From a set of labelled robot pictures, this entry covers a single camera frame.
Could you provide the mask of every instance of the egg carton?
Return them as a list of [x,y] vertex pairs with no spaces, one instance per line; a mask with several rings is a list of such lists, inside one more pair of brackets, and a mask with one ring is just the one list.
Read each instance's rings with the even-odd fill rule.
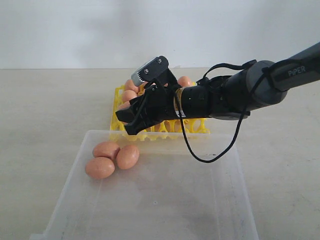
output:
[[[126,131],[124,124],[118,120],[116,116],[116,111],[118,107],[123,104],[122,94],[125,91],[125,86],[121,85],[117,87],[114,91],[113,98],[113,109],[112,109],[112,117],[110,123],[110,131]],[[139,86],[138,96],[144,94],[144,87]],[[193,118],[193,119],[184,119],[184,129],[186,133],[191,134],[209,134],[210,131],[206,128],[205,118]],[[182,128],[180,124],[180,120],[165,120],[155,126],[149,127],[142,132],[152,132],[152,133],[182,133]],[[170,135],[146,135],[146,134],[138,134],[138,135],[127,135],[127,139],[130,141],[144,141],[145,139],[156,140],[157,138],[172,138]]]

